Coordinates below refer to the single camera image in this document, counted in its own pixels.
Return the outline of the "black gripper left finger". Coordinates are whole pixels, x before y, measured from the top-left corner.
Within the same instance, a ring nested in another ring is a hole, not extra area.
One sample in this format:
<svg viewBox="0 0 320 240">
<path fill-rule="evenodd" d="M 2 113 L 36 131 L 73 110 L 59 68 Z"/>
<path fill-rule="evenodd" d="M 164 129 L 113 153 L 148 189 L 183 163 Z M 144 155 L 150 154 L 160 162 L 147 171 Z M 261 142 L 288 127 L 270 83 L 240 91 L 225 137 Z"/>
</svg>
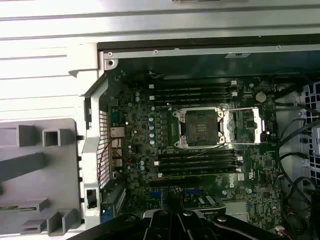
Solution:
<svg viewBox="0 0 320 240">
<path fill-rule="evenodd" d="M 74 236 L 76 240 L 169 240 L 178 195 L 169 192 L 165 207 L 148 210 L 144 217 L 125 213 Z"/>
</svg>

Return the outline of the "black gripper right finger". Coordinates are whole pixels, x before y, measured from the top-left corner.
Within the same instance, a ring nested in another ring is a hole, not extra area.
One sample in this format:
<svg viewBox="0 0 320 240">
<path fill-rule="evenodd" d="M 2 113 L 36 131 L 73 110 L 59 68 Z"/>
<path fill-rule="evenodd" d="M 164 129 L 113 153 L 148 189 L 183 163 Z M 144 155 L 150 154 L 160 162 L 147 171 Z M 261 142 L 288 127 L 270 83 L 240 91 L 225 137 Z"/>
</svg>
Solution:
<svg viewBox="0 0 320 240">
<path fill-rule="evenodd" d="M 184 207 L 183 193 L 178 195 L 176 216 L 190 240 L 283 240 L 284 237 L 227 214 L 200 217 L 200 212 Z"/>
</svg>

